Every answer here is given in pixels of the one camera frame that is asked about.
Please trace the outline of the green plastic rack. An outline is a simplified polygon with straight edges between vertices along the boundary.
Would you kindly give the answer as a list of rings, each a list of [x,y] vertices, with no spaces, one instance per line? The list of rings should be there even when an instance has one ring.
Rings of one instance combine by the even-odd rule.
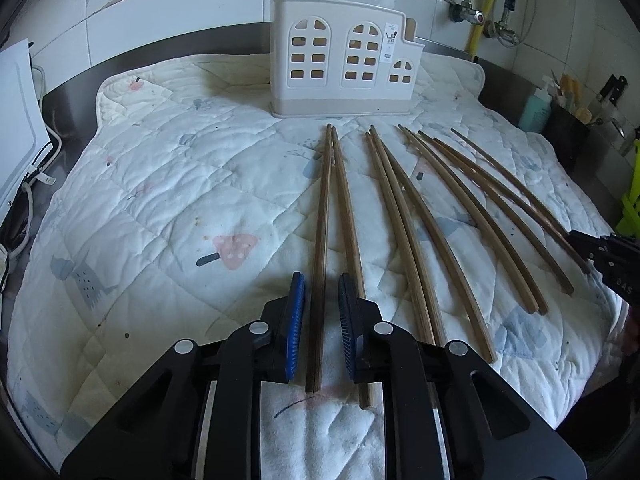
[[[623,236],[640,237],[639,217],[640,195],[640,152],[639,141],[634,141],[634,174],[632,175],[629,190],[620,198],[623,208],[623,218],[617,223],[615,232]]]

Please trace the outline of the black utensil caddy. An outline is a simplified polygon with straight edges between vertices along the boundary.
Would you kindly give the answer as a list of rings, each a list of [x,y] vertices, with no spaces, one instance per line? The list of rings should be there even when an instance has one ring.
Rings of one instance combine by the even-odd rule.
[[[552,105],[544,137],[568,176],[588,195],[603,217],[622,214],[620,198],[628,190],[632,166],[602,136],[603,126],[587,126],[562,106]]]

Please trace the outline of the white quilted mat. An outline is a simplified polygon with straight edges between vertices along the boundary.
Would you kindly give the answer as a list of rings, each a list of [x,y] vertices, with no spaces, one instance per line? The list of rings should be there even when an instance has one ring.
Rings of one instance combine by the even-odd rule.
[[[398,129],[472,156],[455,128],[523,182],[567,230],[608,232],[542,136],[488,110],[480,66],[426,54],[410,112],[337,117],[364,288],[382,317],[416,323],[364,135],[374,126],[444,232],[495,345],[496,371],[551,426],[620,367],[627,309],[540,226],[538,255],[494,204],[549,310],[529,314],[461,204]],[[263,55],[195,55],[101,84],[98,128],[43,217],[17,294],[6,385],[32,440],[62,465],[176,341],[207,344],[311,274],[326,120],[270,113]]]

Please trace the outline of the teal dish soap bottle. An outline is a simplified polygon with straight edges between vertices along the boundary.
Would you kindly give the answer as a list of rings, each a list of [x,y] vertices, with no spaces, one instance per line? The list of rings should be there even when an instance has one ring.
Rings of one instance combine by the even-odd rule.
[[[551,114],[551,103],[556,93],[556,84],[552,77],[543,76],[542,86],[536,88],[527,99],[518,128],[525,132],[542,133]]]

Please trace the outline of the white plastic utensil holder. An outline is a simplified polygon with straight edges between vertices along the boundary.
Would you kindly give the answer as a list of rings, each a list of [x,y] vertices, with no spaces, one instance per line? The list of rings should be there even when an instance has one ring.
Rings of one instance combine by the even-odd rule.
[[[404,114],[423,46],[400,11],[271,0],[271,110],[280,117]]]

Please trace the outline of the chrome water valve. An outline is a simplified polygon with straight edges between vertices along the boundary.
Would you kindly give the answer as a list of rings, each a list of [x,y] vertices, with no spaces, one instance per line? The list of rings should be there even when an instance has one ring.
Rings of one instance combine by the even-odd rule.
[[[509,27],[506,20],[489,21],[484,30],[489,39],[495,39],[506,48],[515,48],[520,44],[518,33]]]

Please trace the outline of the white microwave oven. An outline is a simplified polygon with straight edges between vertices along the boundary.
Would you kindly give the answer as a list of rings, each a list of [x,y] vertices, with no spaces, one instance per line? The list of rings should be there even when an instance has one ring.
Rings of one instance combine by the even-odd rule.
[[[0,84],[0,192],[4,221],[23,180],[36,168],[38,157],[51,148],[38,104],[27,39],[1,51]]]

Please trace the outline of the black handled knife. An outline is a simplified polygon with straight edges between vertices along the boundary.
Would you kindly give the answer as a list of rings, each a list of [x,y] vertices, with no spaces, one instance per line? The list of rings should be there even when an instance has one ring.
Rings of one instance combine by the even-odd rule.
[[[623,94],[627,86],[628,80],[625,76],[609,76],[604,86],[591,100],[588,106],[591,118],[594,119],[599,116],[608,104],[616,107],[617,101],[620,99],[620,96]]]

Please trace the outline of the red handled water valve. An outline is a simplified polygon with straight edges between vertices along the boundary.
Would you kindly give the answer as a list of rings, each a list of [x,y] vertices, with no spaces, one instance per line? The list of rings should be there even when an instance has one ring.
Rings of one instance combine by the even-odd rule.
[[[485,15],[481,10],[473,9],[462,3],[450,3],[449,18],[454,23],[468,22],[472,25],[483,25]]]

